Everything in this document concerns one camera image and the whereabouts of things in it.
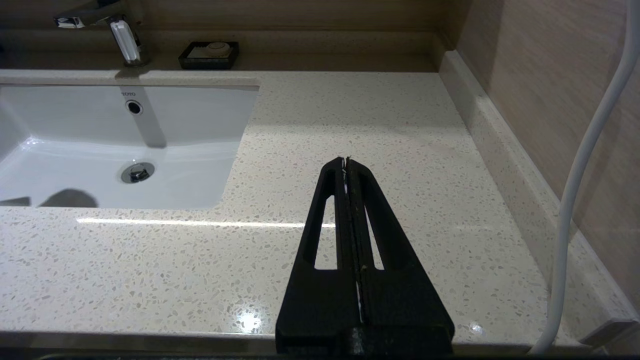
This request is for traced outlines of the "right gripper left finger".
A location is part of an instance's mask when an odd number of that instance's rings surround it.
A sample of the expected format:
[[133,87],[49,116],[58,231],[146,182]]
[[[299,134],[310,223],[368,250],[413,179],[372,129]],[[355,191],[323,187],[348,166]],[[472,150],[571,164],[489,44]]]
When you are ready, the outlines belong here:
[[[361,323],[345,170],[345,159],[335,158],[320,171],[276,321],[278,353],[342,353],[345,334]],[[328,198],[333,198],[337,267],[317,269]]]

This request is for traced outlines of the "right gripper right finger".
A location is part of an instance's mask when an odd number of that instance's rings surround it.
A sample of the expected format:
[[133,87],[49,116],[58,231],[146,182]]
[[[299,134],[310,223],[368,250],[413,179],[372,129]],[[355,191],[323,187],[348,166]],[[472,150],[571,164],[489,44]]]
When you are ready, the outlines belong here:
[[354,353],[452,353],[455,333],[434,285],[373,173],[347,158],[361,324]]

